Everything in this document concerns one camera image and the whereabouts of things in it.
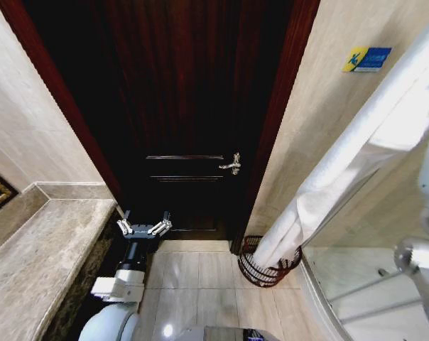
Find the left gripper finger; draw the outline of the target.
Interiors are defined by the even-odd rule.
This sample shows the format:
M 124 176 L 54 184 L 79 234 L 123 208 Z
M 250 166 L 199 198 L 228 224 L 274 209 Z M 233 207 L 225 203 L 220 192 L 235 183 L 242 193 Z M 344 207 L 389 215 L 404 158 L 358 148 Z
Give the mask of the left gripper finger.
M 163 219 L 148 229 L 147 235 L 164 235 L 173 226 L 170 220 L 170 212 L 165 211 L 163 213 Z
M 132 234 L 131 224 L 128 221 L 129 214 L 130 214 L 130 210 L 127 210 L 124 213 L 123 219 L 116 221 L 123 235 Z

